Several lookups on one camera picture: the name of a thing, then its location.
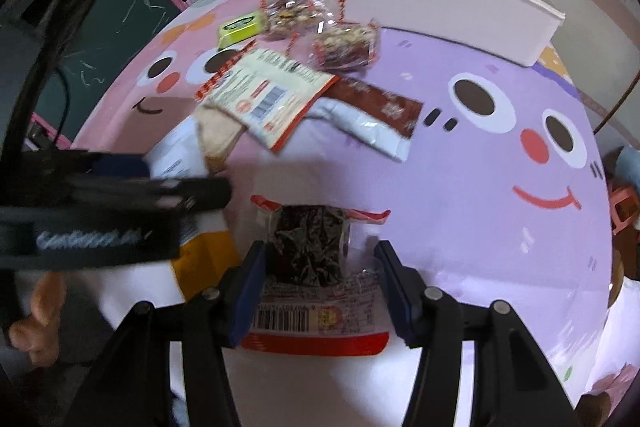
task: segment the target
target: table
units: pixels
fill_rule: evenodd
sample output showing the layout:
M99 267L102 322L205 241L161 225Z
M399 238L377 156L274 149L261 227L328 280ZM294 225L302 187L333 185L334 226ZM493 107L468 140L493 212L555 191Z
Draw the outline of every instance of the table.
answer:
M217 53L218 23L258 3L200 0L178 16L123 71L74 145L146 152L192 109ZM408 160L396 163L323 121L302 121L279 155L244 135L228 162L226 218L239 251L256 237L252 194L389 208L382 227L351 228L350 252L389 239L404 264L458 300L509 301L577 402L606 315L611 235L596 143L559 57L549 47L522 68L391 29L380 55L362 78L424 102ZM150 282L138 280L140 295ZM122 316L130 304L121 302ZM400 425L418 357L394 335L376 357L225 353L244 425ZM468 425L470 346L462 380L457 426Z

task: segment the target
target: metal bolt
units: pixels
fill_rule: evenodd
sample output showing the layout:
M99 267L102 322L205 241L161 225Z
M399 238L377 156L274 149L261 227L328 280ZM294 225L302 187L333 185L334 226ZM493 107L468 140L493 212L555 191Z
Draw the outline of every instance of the metal bolt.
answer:
M501 315L508 315L511 311L511 306L509 306L509 303L506 303L505 301L495 301L494 310Z
M202 296L207 299L207 301L214 301L220 297L220 290L211 286L202 291Z
M440 288L436 288L436 286L429 286L424 291L424 296L432 301L439 301L442 299L442 290Z
M133 312L136 315L145 315L151 311L151 303L147 301L140 301L133 306Z

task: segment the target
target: person's hand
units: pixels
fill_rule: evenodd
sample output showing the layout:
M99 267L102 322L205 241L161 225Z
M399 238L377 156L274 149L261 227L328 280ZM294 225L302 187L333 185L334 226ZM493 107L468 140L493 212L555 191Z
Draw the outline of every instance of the person's hand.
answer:
M15 322L9 328L9 340L12 345L29 353L31 363L36 367L48 367L58 359L58 330L65 295L63 275L47 272L38 281L31 295L31 315Z

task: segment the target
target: brown pupil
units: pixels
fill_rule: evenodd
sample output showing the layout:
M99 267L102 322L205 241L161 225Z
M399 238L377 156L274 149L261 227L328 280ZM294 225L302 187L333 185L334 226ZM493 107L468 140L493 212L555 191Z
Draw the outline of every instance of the brown pupil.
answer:
M571 133L558 118L548 116L545 119L545 124L551 138L560 146L560 149L565 152L571 152L574 149L574 139L571 138Z
M207 63L204 65L204 70L207 73L216 73L226 61L230 60L238 54L236 50L225 50L219 54L213 55Z
M471 80L459 80L453 86L458 100L466 108L481 116L489 116L495 111L494 99L483 87Z
M155 63L153 63L153 65L149 68L149 72L148 77L149 78L155 78L156 76L158 76L160 73L162 73L166 68L169 67L169 64L171 64L172 62L172 58L171 57L165 57L165 58L161 58L160 60L157 60Z

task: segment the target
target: green chalkboard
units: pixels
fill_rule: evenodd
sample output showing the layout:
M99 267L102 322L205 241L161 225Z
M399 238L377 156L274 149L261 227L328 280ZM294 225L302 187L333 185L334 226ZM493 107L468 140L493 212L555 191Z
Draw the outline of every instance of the green chalkboard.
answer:
M181 8L179 0L96 1L59 64L71 93L63 136L73 141L120 72ZM53 128L60 124L64 93L54 75L38 99L36 114Z

